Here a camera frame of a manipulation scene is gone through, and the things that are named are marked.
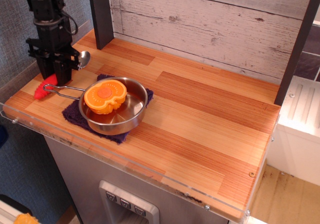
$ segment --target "button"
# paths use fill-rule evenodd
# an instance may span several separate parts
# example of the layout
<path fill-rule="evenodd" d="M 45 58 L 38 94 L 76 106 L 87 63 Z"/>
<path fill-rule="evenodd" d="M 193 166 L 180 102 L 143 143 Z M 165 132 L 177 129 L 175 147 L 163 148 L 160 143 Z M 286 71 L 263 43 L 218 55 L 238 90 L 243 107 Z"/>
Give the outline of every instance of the button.
<path fill-rule="evenodd" d="M 140 207 L 134 206 L 135 212 L 139 215 L 145 216 L 145 210 L 141 209 Z"/>
<path fill-rule="evenodd" d="M 128 209 L 131 209 L 131 204 L 130 202 L 127 202 L 126 200 L 123 200 L 120 198 L 120 202 L 121 202 L 121 205 L 125 208 L 128 208 Z"/>
<path fill-rule="evenodd" d="M 109 198 L 109 200 L 112 200 L 112 201 L 114 201 L 114 202 L 116 202 L 116 196 L 115 195 L 113 195 L 113 194 L 111 194 L 110 192 L 107 192 L 106 191 L 106 195 L 107 195 L 107 197 Z"/>

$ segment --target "spoon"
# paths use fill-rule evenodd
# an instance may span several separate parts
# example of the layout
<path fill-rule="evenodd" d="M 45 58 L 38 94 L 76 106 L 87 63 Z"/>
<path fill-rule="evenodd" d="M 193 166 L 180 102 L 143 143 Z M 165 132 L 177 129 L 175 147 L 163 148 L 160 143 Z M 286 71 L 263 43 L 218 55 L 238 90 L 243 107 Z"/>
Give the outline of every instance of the spoon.
<path fill-rule="evenodd" d="M 79 56 L 79 70 L 87 66 L 90 61 L 90 53 L 88 51 L 82 51 L 81 55 Z"/>

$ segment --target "orange object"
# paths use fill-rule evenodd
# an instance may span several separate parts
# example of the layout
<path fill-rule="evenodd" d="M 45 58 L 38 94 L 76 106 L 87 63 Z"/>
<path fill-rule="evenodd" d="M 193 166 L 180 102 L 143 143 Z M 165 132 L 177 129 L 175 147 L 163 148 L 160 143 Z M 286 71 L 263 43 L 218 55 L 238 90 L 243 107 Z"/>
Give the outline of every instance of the orange object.
<path fill-rule="evenodd" d="M 13 224 L 39 224 L 39 222 L 35 217 L 26 213 L 18 215 Z"/>
<path fill-rule="evenodd" d="M 118 80 L 104 80 L 86 90 L 84 101 L 96 114 L 109 114 L 126 100 L 127 88 Z"/>

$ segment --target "white wooden wall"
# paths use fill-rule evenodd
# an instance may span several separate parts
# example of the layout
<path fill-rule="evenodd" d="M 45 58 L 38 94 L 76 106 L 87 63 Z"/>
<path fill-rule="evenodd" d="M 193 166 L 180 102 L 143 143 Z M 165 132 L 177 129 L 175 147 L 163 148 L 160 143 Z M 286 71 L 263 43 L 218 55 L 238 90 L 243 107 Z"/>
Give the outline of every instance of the white wooden wall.
<path fill-rule="evenodd" d="M 110 0 L 116 38 L 279 84 L 309 0 Z"/>

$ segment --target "purple dish towel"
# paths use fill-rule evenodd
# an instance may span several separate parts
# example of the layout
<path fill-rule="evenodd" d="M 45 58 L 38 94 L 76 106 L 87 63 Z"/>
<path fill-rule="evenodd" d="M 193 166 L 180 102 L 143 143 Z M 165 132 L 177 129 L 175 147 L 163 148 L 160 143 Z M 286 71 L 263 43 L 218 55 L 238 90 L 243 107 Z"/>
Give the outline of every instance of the purple dish towel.
<path fill-rule="evenodd" d="M 99 81 L 99 80 L 102 80 L 102 79 L 105 79 L 108 77 L 112 77 L 112 76 L 100 74 L 97 77 L 97 80 Z M 148 101 L 147 101 L 147 106 L 148 106 L 149 102 L 153 99 L 154 92 L 149 89 L 146 89 L 146 92 L 148 94 Z M 79 104 L 79 100 L 75 100 L 62 111 L 62 114 L 67 121 L 69 121 L 70 123 L 72 123 L 74 125 L 80 126 L 83 129 L 86 129 L 87 131 L 89 131 L 93 134 L 96 134 L 102 138 L 112 140 L 112 141 L 116 142 L 117 144 L 121 144 L 122 142 L 124 142 L 126 140 L 125 138 L 129 134 L 129 132 L 124 133 L 124 134 L 119 134 L 119 135 L 103 135 L 103 134 L 97 133 L 94 130 L 92 130 L 89 127 L 86 119 L 84 119 L 82 117 L 82 115 L 80 114 L 78 104 Z"/>

